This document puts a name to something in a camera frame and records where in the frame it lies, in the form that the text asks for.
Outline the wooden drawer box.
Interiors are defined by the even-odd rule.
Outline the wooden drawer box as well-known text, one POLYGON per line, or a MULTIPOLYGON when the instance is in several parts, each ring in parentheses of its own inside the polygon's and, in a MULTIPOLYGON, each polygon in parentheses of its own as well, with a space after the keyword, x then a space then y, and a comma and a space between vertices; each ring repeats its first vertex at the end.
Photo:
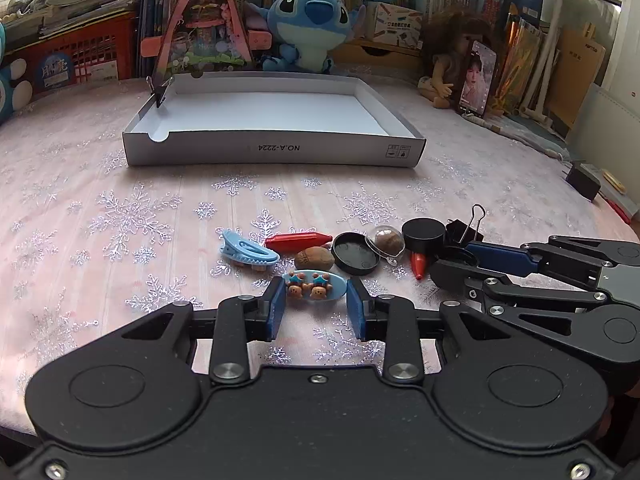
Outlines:
POLYGON ((330 52, 336 64, 364 65, 417 72, 422 66, 421 53, 390 44, 357 39, 341 44, 330 52))

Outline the binder clip on box edge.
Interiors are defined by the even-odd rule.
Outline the binder clip on box edge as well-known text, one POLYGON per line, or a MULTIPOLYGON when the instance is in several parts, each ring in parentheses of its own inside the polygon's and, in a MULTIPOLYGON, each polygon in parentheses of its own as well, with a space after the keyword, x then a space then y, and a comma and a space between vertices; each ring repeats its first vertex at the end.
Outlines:
POLYGON ((164 102, 165 93, 167 89, 174 82, 174 77, 170 76, 168 78, 165 78, 164 76, 154 75, 154 76, 147 76, 145 78, 145 81, 149 86, 149 89, 151 92, 151 98, 153 99, 155 106, 157 108, 160 108, 160 106, 164 102))

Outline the long red crayon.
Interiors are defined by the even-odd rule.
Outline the long red crayon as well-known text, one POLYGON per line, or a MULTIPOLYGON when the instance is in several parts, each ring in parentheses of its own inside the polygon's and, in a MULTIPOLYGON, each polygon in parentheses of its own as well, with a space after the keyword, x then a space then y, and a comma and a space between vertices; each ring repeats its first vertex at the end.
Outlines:
POLYGON ((326 246, 332 240, 332 235, 319 232, 296 232, 270 236, 264 245, 278 254, 297 254, 311 247, 326 246))

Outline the blue hair claw clip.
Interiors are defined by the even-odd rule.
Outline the blue hair claw clip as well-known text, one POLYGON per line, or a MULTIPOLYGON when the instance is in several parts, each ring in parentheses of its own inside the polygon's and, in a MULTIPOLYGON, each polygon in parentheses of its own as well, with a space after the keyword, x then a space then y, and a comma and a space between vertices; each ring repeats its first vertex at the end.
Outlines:
POLYGON ((277 252, 242 237, 231 230, 222 232, 221 255, 240 266, 249 266, 256 271, 265 271, 280 261, 277 252))

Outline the red plastic crate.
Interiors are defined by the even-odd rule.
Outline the red plastic crate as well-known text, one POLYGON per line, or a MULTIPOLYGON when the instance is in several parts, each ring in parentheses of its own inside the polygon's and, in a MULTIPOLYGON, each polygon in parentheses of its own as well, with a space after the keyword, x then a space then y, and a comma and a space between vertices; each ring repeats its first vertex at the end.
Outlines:
POLYGON ((134 78, 137 21, 134 12, 116 14, 6 52, 2 65, 22 58, 24 78, 35 94, 84 82, 134 78))

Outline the black round jar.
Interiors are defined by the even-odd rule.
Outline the black round jar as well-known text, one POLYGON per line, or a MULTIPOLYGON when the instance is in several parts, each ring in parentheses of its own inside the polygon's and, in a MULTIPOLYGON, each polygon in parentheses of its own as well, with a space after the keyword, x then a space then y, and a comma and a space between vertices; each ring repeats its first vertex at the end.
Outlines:
POLYGON ((402 225, 401 233, 409 252, 433 257, 444 247, 446 226, 432 218, 413 218, 402 225))

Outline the white cardboard box tray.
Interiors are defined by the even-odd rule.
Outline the white cardboard box tray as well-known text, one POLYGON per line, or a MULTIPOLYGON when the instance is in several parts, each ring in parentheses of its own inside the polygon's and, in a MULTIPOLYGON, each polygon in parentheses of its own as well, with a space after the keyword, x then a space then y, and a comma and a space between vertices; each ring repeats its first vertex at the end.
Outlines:
POLYGON ((131 166, 311 164, 413 168, 426 140, 354 77, 180 74, 122 133, 131 166))

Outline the brown cardboard sheet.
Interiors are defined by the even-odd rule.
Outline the brown cardboard sheet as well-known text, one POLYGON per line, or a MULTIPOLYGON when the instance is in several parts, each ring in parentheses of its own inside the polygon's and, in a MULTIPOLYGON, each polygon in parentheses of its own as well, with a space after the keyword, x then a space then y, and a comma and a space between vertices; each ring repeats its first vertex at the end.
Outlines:
POLYGON ((606 49, 582 32, 564 28, 558 50, 546 107, 552 116, 573 128, 582 101, 602 66, 606 49))

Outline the Doraemon plush toy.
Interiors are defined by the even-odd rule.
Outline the Doraemon plush toy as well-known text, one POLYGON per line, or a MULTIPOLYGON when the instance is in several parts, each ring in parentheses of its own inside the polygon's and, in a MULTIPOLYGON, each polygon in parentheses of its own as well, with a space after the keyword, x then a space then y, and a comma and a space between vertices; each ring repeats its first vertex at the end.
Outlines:
POLYGON ((0 124, 32 100, 32 84, 24 78, 27 63, 17 58, 0 70, 0 124))

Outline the short red crayon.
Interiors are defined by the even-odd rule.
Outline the short red crayon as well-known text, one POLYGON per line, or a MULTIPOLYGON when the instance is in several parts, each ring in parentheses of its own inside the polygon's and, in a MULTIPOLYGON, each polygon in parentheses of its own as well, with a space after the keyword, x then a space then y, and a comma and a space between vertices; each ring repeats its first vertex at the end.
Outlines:
POLYGON ((410 254, 410 266, 416 280, 422 281, 425 278, 428 267, 427 256, 420 252, 412 252, 410 254))

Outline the clear capsule with nut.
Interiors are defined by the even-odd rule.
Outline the clear capsule with nut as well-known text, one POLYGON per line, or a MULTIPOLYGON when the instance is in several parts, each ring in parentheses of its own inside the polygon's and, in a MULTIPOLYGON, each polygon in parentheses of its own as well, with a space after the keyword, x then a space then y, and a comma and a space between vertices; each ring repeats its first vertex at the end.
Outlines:
POLYGON ((397 266, 406 245, 401 232, 393 226, 377 226, 367 236, 366 242, 390 266, 397 266))

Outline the black round lid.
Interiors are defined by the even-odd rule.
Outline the black round lid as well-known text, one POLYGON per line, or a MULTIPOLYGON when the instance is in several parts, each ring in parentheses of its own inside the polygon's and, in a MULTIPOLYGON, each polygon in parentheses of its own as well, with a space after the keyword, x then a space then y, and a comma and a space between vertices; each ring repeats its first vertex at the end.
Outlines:
POLYGON ((349 275, 371 274, 380 264, 380 256, 369 247, 361 233, 338 234, 332 242, 331 252, 337 267, 349 275))

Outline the black binder clip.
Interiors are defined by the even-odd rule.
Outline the black binder clip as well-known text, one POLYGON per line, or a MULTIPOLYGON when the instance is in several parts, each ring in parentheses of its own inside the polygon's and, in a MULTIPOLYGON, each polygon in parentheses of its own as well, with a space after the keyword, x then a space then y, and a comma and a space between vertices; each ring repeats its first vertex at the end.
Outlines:
POLYGON ((467 222, 460 219, 449 220, 446 224, 445 244, 448 246, 466 247, 470 243, 481 242, 484 235, 480 232, 480 224, 486 217, 486 209, 479 203, 471 208, 471 218, 467 222))

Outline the small black box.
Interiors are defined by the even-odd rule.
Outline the small black box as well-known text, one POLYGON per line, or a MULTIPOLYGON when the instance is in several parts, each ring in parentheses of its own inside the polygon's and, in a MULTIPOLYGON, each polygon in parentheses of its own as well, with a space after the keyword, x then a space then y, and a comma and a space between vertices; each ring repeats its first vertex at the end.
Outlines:
POLYGON ((593 177, 590 172, 585 170, 579 162, 572 163, 572 166, 570 166, 570 170, 568 170, 565 177, 565 182, 590 202, 593 202, 600 193, 600 181, 596 177, 593 177))

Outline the white colourful cardboard box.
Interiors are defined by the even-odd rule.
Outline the white colourful cardboard box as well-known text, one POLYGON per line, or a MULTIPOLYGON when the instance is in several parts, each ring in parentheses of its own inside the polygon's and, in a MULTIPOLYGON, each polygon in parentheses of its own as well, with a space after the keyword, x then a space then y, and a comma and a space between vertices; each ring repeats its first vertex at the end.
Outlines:
POLYGON ((367 4, 366 38, 377 44, 420 49, 423 15, 385 2, 367 4))

